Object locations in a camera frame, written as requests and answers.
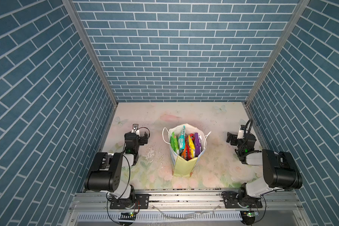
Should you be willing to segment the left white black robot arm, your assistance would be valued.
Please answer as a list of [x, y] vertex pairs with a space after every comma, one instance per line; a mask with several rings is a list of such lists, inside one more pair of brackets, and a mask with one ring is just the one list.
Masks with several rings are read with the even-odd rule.
[[135, 204], [135, 190], [129, 182], [121, 182], [121, 170], [124, 164], [136, 165], [139, 148], [148, 143], [150, 132], [140, 135], [139, 128], [134, 128], [124, 135], [125, 144], [120, 153], [96, 153], [84, 181], [85, 190], [107, 192], [110, 202]]

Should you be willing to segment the floral paper gift bag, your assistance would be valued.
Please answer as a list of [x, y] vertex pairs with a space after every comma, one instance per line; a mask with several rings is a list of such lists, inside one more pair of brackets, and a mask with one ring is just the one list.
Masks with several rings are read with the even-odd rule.
[[162, 135], [167, 132], [164, 142], [169, 145], [173, 175], [190, 177], [207, 147], [207, 138], [200, 129], [190, 124], [182, 124], [172, 129], [163, 128]]

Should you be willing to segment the orange Fox's candy packet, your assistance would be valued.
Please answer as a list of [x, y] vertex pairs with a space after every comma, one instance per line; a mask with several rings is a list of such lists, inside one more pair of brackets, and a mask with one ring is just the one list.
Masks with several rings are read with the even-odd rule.
[[180, 156], [181, 156], [183, 159], [185, 159], [186, 161], [187, 161], [187, 150], [188, 150], [188, 148], [185, 147], [185, 148], [182, 150], [181, 154], [180, 154]]

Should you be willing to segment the purple Fox's candy packet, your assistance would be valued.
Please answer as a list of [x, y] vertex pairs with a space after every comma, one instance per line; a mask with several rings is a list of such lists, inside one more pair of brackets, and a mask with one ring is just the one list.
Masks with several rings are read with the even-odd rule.
[[195, 133], [194, 145], [195, 145], [195, 156], [198, 157], [201, 154], [202, 145], [200, 136], [197, 132]]

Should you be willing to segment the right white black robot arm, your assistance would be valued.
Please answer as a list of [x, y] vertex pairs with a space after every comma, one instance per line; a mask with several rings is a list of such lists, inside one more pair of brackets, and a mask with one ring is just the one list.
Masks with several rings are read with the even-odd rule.
[[288, 152], [268, 149], [255, 150], [256, 137], [251, 133], [228, 133], [227, 142], [235, 146], [235, 153], [242, 164], [262, 167], [263, 176], [243, 183], [237, 192], [221, 194], [225, 207], [262, 207], [261, 199], [275, 191], [300, 189], [303, 181], [293, 156]]

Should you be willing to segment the teal snack packet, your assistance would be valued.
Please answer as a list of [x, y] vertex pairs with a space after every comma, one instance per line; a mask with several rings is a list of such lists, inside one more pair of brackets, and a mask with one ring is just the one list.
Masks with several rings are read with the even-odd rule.
[[179, 153], [181, 154], [185, 147], [186, 147], [186, 127], [183, 125], [179, 138], [178, 138], [178, 145], [179, 145]]

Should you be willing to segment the yellow green snack packet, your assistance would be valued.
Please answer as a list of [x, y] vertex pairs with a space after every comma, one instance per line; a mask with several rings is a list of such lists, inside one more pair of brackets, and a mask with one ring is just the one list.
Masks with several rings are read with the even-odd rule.
[[191, 138], [191, 136], [189, 135], [188, 138], [187, 138], [187, 144], [188, 144], [188, 159], [193, 159], [195, 158], [195, 145], [194, 145], [194, 142]]

